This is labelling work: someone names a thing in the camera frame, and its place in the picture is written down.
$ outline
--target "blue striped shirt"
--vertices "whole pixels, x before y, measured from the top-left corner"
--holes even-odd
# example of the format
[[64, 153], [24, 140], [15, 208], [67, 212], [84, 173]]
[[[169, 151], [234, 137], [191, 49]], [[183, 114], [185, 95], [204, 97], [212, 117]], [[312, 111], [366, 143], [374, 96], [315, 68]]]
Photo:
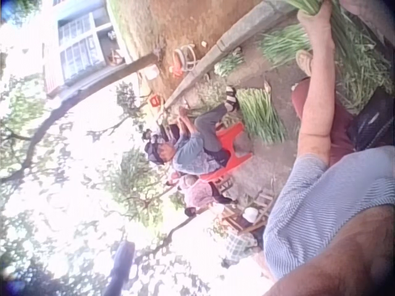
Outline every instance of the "blue striped shirt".
[[277, 279], [320, 254], [340, 228], [368, 208], [395, 205], [395, 147], [349, 154], [328, 168], [314, 155], [295, 161], [264, 232]]

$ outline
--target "checkered shirt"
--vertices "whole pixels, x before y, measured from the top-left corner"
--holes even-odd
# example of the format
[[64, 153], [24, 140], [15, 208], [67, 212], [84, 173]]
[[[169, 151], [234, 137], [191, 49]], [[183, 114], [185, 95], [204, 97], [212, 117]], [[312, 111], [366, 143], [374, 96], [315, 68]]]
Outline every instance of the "checkered shirt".
[[225, 241], [226, 259], [239, 262], [254, 253], [252, 247], [257, 246], [257, 241], [251, 233], [238, 235], [235, 230], [228, 231]]

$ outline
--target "pink shirt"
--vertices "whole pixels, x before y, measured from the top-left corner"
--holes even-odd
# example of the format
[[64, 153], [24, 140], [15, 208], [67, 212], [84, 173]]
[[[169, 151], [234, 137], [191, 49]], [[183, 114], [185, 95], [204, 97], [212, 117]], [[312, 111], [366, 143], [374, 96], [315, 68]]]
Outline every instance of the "pink shirt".
[[211, 186], [200, 179], [185, 192], [185, 204], [187, 207], [202, 208], [211, 202], [215, 202]]

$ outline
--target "concrete curb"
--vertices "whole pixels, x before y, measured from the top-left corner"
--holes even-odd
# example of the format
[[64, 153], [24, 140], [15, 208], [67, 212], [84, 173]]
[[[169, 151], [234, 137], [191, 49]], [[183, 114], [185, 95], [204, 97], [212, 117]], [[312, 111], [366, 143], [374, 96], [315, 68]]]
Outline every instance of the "concrete curb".
[[197, 63], [196, 68], [184, 77], [173, 94], [166, 100], [165, 109], [174, 104], [185, 91], [198, 82], [205, 73], [210, 71], [219, 60], [234, 48], [256, 33], [273, 28], [292, 11], [294, 11], [294, 8], [283, 0], [265, 0], [256, 5], [225, 32], [216, 45]]

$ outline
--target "brown soil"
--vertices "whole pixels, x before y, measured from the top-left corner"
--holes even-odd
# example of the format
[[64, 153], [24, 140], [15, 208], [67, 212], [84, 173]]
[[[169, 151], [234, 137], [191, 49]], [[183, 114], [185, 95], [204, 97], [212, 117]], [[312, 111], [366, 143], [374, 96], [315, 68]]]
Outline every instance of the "brown soil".
[[169, 73], [174, 49], [195, 44], [203, 57], [235, 22], [260, 0], [116, 0], [116, 15], [134, 59], [165, 46], [160, 77], [150, 81], [155, 93], [169, 97], [182, 78]]

